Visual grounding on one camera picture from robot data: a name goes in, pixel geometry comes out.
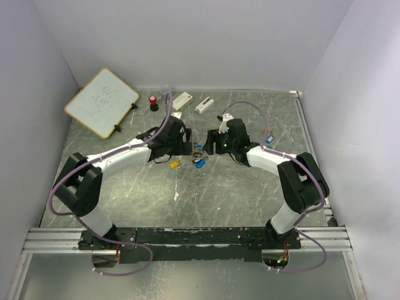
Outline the yellow key tag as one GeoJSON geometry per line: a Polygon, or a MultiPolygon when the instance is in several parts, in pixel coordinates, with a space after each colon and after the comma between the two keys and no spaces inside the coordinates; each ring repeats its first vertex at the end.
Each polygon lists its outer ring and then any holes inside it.
{"type": "Polygon", "coordinates": [[[180,165],[180,161],[174,161],[169,165],[169,167],[171,169],[174,169],[174,168],[178,167],[179,165],[180,165]]]}

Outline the light blue key tag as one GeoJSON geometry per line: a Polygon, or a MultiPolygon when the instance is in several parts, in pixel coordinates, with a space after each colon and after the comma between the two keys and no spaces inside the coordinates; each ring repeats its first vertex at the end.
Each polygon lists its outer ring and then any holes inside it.
{"type": "Polygon", "coordinates": [[[267,143],[267,144],[271,144],[273,141],[274,141],[274,136],[273,136],[273,135],[269,135],[269,136],[266,138],[266,143],[267,143]]]}

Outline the orange carabiner keyring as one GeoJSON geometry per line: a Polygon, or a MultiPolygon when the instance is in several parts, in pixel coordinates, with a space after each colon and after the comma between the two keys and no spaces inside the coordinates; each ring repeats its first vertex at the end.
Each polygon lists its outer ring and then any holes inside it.
{"type": "Polygon", "coordinates": [[[270,136],[270,135],[273,135],[273,134],[274,134],[273,131],[271,131],[271,130],[268,130],[268,131],[263,130],[263,131],[261,131],[261,133],[262,133],[262,134],[266,134],[267,136],[270,136]]]}

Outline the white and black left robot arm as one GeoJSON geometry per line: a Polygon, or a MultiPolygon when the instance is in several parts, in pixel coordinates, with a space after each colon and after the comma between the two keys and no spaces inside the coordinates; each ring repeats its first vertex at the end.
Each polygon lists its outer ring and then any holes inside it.
{"type": "Polygon", "coordinates": [[[56,179],[54,195],[94,232],[94,242],[101,249],[110,249],[117,241],[116,226],[98,205],[102,183],[135,164],[192,153],[192,130],[174,116],[164,123],[101,154],[73,154],[56,179]]]}

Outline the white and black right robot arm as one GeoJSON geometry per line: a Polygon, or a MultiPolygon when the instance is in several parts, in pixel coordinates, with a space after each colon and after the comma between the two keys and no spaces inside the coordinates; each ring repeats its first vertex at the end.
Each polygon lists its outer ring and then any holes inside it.
{"type": "Polygon", "coordinates": [[[284,204],[266,223],[266,244],[280,248],[299,220],[318,205],[324,206],[329,186],[312,154],[285,154],[252,142],[242,119],[217,117],[221,124],[207,132],[203,149],[208,155],[228,154],[238,164],[259,168],[279,177],[284,204]]]}

